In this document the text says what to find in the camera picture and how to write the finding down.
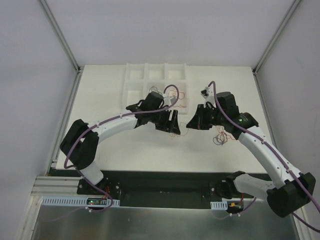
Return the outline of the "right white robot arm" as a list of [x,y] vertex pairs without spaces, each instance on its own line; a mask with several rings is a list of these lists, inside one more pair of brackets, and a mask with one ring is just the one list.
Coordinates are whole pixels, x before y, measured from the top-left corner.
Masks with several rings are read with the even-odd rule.
[[281,218],[310,202],[320,207],[313,198],[315,177],[309,172],[302,173],[268,142],[253,116],[239,111],[232,93],[225,91],[214,95],[204,89],[201,95],[205,102],[197,106],[187,128],[204,131],[214,126],[223,127],[253,154],[270,177],[266,181],[237,171],[217,187],[219,196],[231,199],[239,194],[249,194],[267,201],[272,211]]

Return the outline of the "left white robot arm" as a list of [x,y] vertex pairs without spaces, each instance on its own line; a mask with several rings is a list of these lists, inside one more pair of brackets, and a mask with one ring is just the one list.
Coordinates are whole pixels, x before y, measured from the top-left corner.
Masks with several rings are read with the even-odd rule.
[[76,168],[89,181],[89,190],[96,195],[102,194],[106,183],[102,171],[95,163],[98,145],[116,134],[148,123],[153,123],[156,130],[179,135],[178,111],[170,110],[178,99],[177,96],[152,91],[145,99],[128,105],[117,116],[93,123],[82,119],[74,121],[59,146],[66,160],[71,161],[71,165],[65,168]]

